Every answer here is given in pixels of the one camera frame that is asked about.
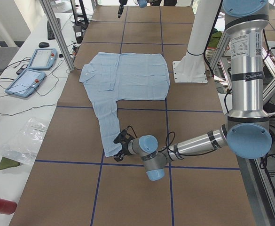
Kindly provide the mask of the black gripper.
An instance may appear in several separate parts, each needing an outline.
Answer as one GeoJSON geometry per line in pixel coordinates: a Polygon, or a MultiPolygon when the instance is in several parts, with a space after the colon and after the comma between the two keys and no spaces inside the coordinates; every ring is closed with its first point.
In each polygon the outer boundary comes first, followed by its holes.
{"type": "Polygon", "coordinates": [[[121,144],[121,150],[114,155],[114,160],[115,161],[121,161],[124,159],[124,156],[125,155],[132,155],[130,152],[129,152],[129,142],[131,140],[134,140],[134,137],[132,135],[130,135],[129,133],[127,133],[126,130],[123,130],[121,131],[117,137],[114,139],[113,143],[115,144],[118,144],[120,143],[121,144]]]}
{"type": "Polygon", "coordinates": [[[124,6],[127,4],[127,0],[119,0],[118,15],[123,14],[124,6]]]}

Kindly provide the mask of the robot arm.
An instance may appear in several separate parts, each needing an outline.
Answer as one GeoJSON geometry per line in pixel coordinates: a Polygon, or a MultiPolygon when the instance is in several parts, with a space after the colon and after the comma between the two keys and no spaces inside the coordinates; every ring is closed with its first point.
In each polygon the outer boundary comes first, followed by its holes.
{"type": "Polygon", "coordinates": [[[140,156],[148,178],[164,176],[164,166],[190,156],[212,153],[224,146],[237,156],[257,159],[272,146],[269,116],[263,109],[262,34],[268,24],[268,2],[265,0],[222,0],[225,12],[225,36],[231,50],[230,89],[232,108],[226,110],[227,123],[196,138],[177,144],[168,141],[158,150],[152,135],[132,137],[123,130],[115,143],[122,145],[114,156],[122,161],[126,155],[140,156]]]}
{"type": "MultiPolygon", "coordinates": [[[[128,0],[119,0],[119,7],[118,7],[118,18],[121,18],[121,15],[123,14],[124,6],[127,4],[128,0]]],[[[137,0],[137,5],[140,8],[144,8],[149,3],[148,0],[137,0]]]]}

